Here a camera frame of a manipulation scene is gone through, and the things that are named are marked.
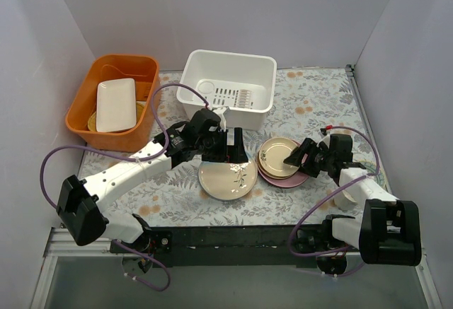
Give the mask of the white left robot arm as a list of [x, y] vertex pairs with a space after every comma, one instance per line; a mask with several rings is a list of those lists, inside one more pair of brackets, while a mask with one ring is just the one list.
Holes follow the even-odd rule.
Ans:
[[108, 208], [121, 196], [151, 177], [166, 173], [199, 155], [211, 163], [245, 163], [248, 156], [243, 130], [234, 129], [228, 143], [224, 118], [202, 108], [188, 122], [178, 122], [155, 136], [125, 161], [80, 180], [72, 175], [62, 183], [57, 214], [78, 246], [99, 238], [118, 240], [135, 252], [150, 246], [150, 227], [137, 214], [114, 216]]

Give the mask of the cream small plate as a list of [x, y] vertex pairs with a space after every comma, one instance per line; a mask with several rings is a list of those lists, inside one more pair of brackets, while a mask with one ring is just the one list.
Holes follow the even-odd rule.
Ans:
[[260, 147], [257, 155], [260, 167], [266, 175], [275, 179], [291, 177], [298, 170], [297, 166], [284, 163], [298, 144], [285, 137], [274, 137], [268, 139]]

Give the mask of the cream floral plate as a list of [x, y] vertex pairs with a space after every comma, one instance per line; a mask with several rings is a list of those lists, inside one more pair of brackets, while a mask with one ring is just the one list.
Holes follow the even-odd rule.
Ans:
[[203, 190], [211, 197], [233, 201], [247, 195], [258, 178], [254, 161], [247, 163], [201, 162], [198, 178]]

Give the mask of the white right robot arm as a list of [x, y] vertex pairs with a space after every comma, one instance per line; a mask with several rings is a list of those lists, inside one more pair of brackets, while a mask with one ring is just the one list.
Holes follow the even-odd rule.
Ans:
[[352, 145], [347, 134], [331, 134], [319, 143], [306, 138], [284, 160], [310, 177], [327, 173], [338, 193], [349, 195], [362, 207], [361, 218], [328, 215], [319, 225], [298, 223], [288, 240], [292, 254], [311, 257], [352, 247], [367, 264], [419, 265], [417, 205], [381, 187], [363, 164], [353, 160]]

